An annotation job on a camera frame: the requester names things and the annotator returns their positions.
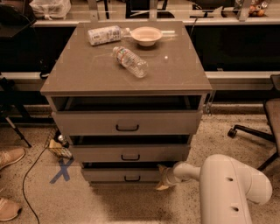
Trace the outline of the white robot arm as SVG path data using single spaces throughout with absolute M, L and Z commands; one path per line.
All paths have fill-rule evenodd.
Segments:
M 201 224 L 252 224 L 248 203 L 267 203 L 272 185 L 265 174 L 232 157 L 214 154 L 202 166 L 177 162 L 158 167 L 158 190 L 195 179 L 199 181 Z

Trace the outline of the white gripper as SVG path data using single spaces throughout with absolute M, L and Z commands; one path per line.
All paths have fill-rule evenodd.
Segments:
M 167 190 L 169 186 L 175 186 L 176 184 L 182 181 L 181 178 L 178 178 L 174 173 L 174 168 L 166 167 L 165 165 L 159 164 L 159 172 L 162 174 L 162 180 L 158 182 L 155 189 L 157 191 Z

